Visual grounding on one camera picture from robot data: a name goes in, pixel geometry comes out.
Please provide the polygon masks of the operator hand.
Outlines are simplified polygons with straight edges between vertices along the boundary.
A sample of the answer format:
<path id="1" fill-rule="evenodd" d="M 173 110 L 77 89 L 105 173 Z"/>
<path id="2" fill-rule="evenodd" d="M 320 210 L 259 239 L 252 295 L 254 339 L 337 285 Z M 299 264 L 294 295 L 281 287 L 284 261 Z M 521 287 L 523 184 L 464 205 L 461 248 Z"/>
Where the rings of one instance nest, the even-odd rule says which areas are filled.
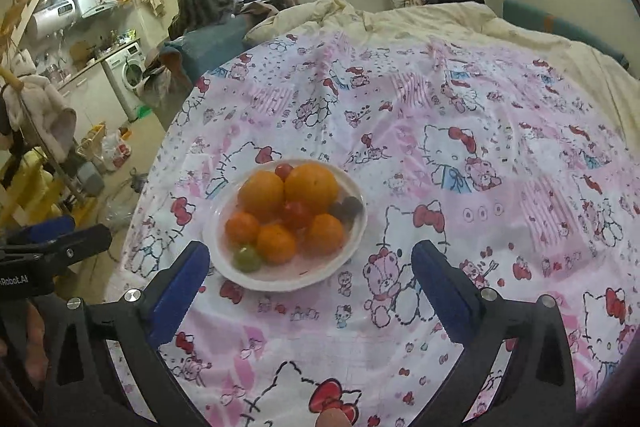
<path id="1" fill-rule="evenodd" d="M 346 414 L 340 409 L 325 410 L 318 415 L 316 427 L 352 427 Z"/>

